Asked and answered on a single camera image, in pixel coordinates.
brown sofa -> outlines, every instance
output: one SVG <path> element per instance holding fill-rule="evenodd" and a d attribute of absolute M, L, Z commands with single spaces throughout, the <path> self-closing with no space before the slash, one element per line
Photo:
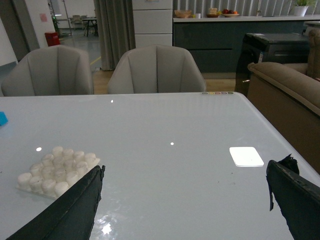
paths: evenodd
<path fill-rule="evenodd" d="M 251 63 L 247 98 L 320 173 L 320 30 L 309 33 L 308 63 Z"/>

curtain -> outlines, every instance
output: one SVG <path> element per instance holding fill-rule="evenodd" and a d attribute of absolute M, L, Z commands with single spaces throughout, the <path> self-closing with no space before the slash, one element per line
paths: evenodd
<path fill-rule="evenodd" d="M 94 0 L 101 68 L 116 68 L 121 56 L 136 47 L 131 0 Z"/>

white square pad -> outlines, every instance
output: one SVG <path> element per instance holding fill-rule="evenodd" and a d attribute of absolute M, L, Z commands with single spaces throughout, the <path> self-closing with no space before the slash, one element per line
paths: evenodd
<path fill-rule="evenodd" d="M 262 167 L 264 161 L 252 146 L 230 147 L 230 154 L 237 167 Z"/>

white cabinet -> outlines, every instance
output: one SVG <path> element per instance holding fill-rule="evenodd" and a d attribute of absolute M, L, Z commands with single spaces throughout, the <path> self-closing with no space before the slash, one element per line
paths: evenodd
<path fill-rule="evenodd" d="M 135 46 L 172 46 L 173 0 L 132 0 Z"/>

red trash bin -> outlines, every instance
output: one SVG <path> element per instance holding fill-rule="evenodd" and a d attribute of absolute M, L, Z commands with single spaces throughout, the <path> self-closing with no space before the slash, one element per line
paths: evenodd
<path fill-rule="evenodd" d="M 60 44 L 59 36 L 56 31 L 45 32 L 44 35 L 49 47 Z"/>

